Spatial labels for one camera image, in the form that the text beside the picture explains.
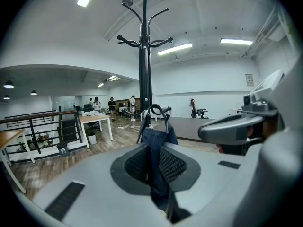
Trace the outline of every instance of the black metal railing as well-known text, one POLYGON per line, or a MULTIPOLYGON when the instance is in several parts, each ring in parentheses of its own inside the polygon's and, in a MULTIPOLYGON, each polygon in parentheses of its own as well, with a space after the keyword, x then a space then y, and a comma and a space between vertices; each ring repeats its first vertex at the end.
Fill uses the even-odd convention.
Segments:
POLYGON ((32 116, 32 115, 37 115, 37 114, 42 114, 41 118, 34 119, 33 122, 46 122, 46 121, 53 121, 53 117, 44 117, 43 114, 49 114, 56 112, 56 110, 51 110, 51 111, 43 111, 43 112, 37 112, 37 113, 26 113, 26 114, 20 114, 20 115, 15 115, 15 116, 9 116, 5 117, 5 119, 16 119, 14 122, 6 123, 7 128, 9 127, 19 127, 21 125, 26 125, 29 124, 29 120, 24 120, 24 117, 27 116, 32 116))
MULTIPOLYGON (((0 124, 3 124, 3 123, 11 123, 11 122, 14 122, 14 121, 19 121, 18 118, 11 118, 11 117, 7 117, 8 119, 5 119, 5 120, 0 120, 0 124)), ((63 112, 55 112, 55 113, 45 113, 45 112, 41 112, 40 114, 39 113, 31 113, 31 115, 29 116, 23 116, 22 117, 22 120, 26 120, 28 121, 29 123, 29 126, 24 126, 24 127, 18 127, 18 128, 14 128, 14 129, 8 129, 8 130, 3 130, 3 131, 12 131, 12 130, 20 130, 20 129, 26 129, 26 128, 30 128, 31 129, 31 134, 26 134, 25 136, 32 136, 32 140, 28 140, 27 141, 27 144, 28 146, 30 146, 31 143, 34 144, 35 148, 33 149, 30 149, 30 150, 37 150, 39 152, 39 154, 41 154, 41 149, 44 149, 44 148, 48 148, 48 147, 52 147, 52 146, 56 146, 58 144, 50 144, 50 145, 45 145, 43 147, 39 147, 39 142, 43 142, 43 141, 50 141, 50 140, 53 140, 53 139, 56 139, 56 138, 61 138, 63 139, 64 136, 67 136, 67 135, 73 135, 73 134, 77 134, 78 137, 76 137, 75 139, 72 139, 72 140, 67 140, 65 142, 73 142, 73 141, 77 141, 77 140, 80 140, 80 142, 82 143, 82 138, 81 138, 81 134, 80 134, 80 130, 79 130, 79 124, 78 124, 78 113, 77 111, 75 110, 71 110, 71 111, 63 111, 63 112), (59 127, 59 129, 55 129, 55 130, 49 130, 49 131, 44 131, 44 132, 34 132, 34 127, 37 127, 37 126, 44 126, 44 125, 49 125, 49 124, 54 124, 54 123, 59 123, 59 125, 61 125, 61 118, 62 118, 62 115, 66 115, 66 114, 74 114, 74 122, 75 122, 75 125, 73 126, 68 126, 68 127, 65 127, 65 128, 62 128, 62 127, 59 127), (38 124, 38 125, 33 125, 33 121, 35 119, 39 119, 41 117, 45 117, 45 118, 55 118, 55 116, 59 116, 59 121, 52 121, 52 122, 49 122, 49 123, 42 123, 42 124, 38 124), (46 139, 37 139, 36 138, 36 135, 37 134, 41 134, 41 133, 47 133, 47 132, 54 132, 54 131, 61 131, 63 129, 67 129, 67 128, 76 128, 77 130, 73 133, 69 133, 69 134, 65 134, 65 135, 62 135, 62 134, 59 134, 59 136, 56 136, 56 137, 50 137, 50 138, 46 138, 46 139)), ((23 145, 24 143, 19 143, 19 144, 14 144, 14 145, 8 145, 7 147, 12 147, 12 146, 18 146, 18 145, 23 145)), ((8 154, 15 154, 15 153, 22 153, 22 152, 26 152, 26 150, 20 150, 20 151, 15 151, 15 152, 9 152, 8 154)))

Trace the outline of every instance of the trash bin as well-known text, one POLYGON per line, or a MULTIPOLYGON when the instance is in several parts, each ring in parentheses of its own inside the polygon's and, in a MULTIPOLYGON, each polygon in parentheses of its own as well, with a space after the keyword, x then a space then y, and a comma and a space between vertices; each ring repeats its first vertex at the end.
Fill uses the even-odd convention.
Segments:
POLYGON ((62 157, 66 157, 70 155, 70 151, 67 149, 67 142, 57 145, 57 148, 62 157))
POLYGON ((89 138, 89 141, 90 141, 91 145, 96 144, 97 139, 96 139, 96 134, 95 133, 88 134, 88 138, 89 138))

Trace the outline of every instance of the stand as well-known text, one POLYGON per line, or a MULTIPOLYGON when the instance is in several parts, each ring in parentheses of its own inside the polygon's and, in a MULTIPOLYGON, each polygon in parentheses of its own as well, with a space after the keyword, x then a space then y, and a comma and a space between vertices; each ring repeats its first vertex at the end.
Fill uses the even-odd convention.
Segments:
MULTIPOLYGON (((117 39, 122 42, 118 42, 118 44, 128 44, 131 47, 138 47, 139 49, 139 85, 140 85, 140 112, 137 114, 130 113, 125 109, 123 112, 129 114, 131 116, 139 116, 142 113, 143 117, 147 117, 145 120, 145 127, 149 127, 151 123, 150 111, 149 107, 152 105, 152 75, 151 75, 151 48, 156 48, 166 43, 172 43, 173 38, 169 37, 166 40, 155 40, 150 42, 150 23, 156 16, 169 11, 169 8, 156 13, 152 16, 148 22, 146 19, 146 10, 147 10, 147 0, 143 0, 143 18, 140 16, 125 3, 122 3, 122 6, 128 8, 132 11, 140 21, 140 34, 139 34, 139 42, 134 40, 126 40, 122 35, 118 35, 117 39)), ((154 114, 161 115, 162 113, 156 113, 151 107, 150 109, 154 114)), ((171 110, 170 107, 163 110, 163 113, 171 110)))

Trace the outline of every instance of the jeans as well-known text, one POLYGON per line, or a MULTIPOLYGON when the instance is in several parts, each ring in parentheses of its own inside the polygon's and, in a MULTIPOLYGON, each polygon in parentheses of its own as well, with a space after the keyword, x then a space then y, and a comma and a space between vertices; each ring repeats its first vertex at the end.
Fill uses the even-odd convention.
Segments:
POLYGON ((148 176, 151 193, 160 197, 165 196, 169 188, 159 169, 161 145, 164 142, 178 144, 174 128, 169 122, 167 122, 167 129, 167 132, 162 132, 145 128, 142 133, 142 142, 147 143, 151 156, 151 169, 148 176))

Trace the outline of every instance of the table leg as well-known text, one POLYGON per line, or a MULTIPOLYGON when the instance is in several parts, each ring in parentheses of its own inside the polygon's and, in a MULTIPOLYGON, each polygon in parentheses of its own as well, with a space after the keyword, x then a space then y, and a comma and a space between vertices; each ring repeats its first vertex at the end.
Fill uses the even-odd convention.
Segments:
POLYGON ((5 156, 5 158, 6 158, 7 163, 11 166, 12 164, 11 164, 11 162, 10 162, 9 155, 8 155, 8 153, 7 153, 7 151, 6 151, 5 148, 4 148, 3 152, 4 152, 4 156, 5 156))
POLYGON ((109 131, 109 136, 110 136, 110 140, 113 140, 113 135, 112 135, 112 129, 110 127, 110 119, 107 119, 107 123, 108 123, 108 131, 109 131))
POLYGON ((81 128, 82 128, 84 139, 86 141, 86 146, 89 149, 89 141, 87 140, 87 137, 86 137, 86 133, 85 133, 85 129, 84 129, 84 123, 81 123, 81 128))
POLYGON ((99 120, 100 131, 102 131, 101 120, 99 120))
POLYGON ((3 154, 0 153, 1 155, 1 158, 2 158, 2 162, 5 166, 5 168, 7 169, 9 175, 11 176, 11 178, 14 180, 15 184, 17 184, 17 186, 20 188, 20 190, 23 192, 23 193, 26 193, 25 189, 22 187, 22 185, 20 184, 20 182, 18 181, 18 179, 15 177, 15 175, 13 174, 13 172, 11 171, 8 163, 6 162, 5 158, 3 157, 3 154))
POLYGON ((25 134, 24 134, 24 133, 22 134, 22 138, 23 138, 24 145, 25 145, 25 148, 27 149, 27 152, 28 152, 29 157, 31 158, 32 162, 35 163, 35 160, 34 160, 34 158, 33 158, 33 156, 32 156, 32 153, 30 153, 30 149, 29 149, 29 147, 28 147, 27 140, 26 140, 26 138, 25 138, 25 134))

